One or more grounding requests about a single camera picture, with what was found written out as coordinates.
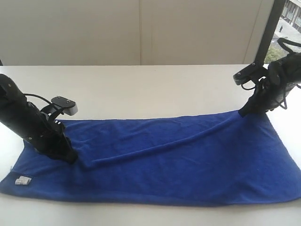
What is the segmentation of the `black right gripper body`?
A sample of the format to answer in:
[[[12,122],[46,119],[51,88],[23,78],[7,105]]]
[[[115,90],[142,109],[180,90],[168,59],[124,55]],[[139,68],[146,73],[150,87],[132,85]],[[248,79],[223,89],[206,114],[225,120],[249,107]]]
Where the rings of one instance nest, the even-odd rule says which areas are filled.
[[[278,107],[287,109],[286,97],[294,88],[282,72],[269,72],[259,82],[254,94],[249,98],[251,113],[265,113]]]

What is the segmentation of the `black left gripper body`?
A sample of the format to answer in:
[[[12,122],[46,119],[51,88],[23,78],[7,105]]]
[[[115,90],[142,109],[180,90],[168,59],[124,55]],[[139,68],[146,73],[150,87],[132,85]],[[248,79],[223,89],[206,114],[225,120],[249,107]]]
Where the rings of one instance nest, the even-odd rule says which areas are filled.
[[[51,159],[69,160],[70,142],[64,135],[64,126],[55,122],[61,112],[62,109],[56,105],[47,105],[41,109],[35,149]]]

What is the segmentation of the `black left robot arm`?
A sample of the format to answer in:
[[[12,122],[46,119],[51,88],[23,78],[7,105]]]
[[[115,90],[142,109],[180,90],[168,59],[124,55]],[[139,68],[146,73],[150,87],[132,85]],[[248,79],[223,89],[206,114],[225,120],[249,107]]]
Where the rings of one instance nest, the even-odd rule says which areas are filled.
[[[56,120],[60,114],[72,116],[77,111],[74,101],[61,96],[40,110],[10,77],[0,76],[0,122],[39,154],[70,164],[77,160],[78,154],[64,134],[64,124]]]

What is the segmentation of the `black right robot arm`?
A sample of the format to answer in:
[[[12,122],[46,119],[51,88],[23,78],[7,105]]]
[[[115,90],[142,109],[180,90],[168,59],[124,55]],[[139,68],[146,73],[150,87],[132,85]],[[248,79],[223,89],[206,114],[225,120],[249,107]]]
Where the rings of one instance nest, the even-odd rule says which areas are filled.
[[[290,53],[271,62],[267,69],[260,66],[254,70],[249,65],[233,78],[241,87],[249,81],[254,83],[253,94],[238,111],[241,117],[263,114],[278,107],[286,110],[286,97],[295,87],[301,87],[301,54]]]

